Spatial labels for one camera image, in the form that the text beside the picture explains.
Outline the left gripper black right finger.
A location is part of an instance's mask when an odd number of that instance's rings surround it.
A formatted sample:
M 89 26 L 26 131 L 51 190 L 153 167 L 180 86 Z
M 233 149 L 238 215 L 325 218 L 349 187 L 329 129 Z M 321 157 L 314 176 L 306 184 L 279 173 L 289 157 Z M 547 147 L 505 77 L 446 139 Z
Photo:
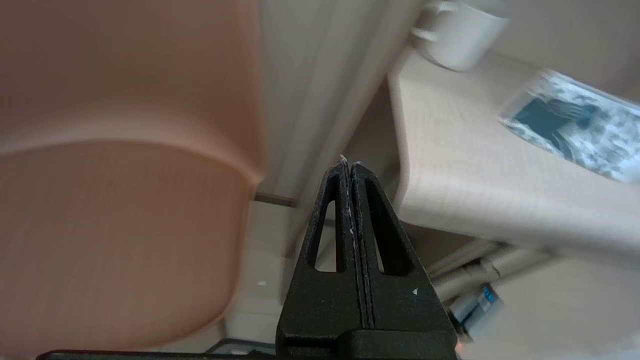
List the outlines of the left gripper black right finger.
M 377 176 L 355 163 L 351 194 L 363 285 L 354 357 L 454 357 L 457 334 Z

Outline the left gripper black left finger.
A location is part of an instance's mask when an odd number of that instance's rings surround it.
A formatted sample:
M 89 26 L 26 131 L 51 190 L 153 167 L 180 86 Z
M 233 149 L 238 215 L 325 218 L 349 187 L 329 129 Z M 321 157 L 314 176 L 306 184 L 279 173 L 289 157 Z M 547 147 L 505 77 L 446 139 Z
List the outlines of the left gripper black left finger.
M 276 327 L 279 357 L 336 357 L 339 337 L 366 324 L 349 164 L 323 176 Z M 334 204 L 336 270 L 316 268 L 327 209 Z

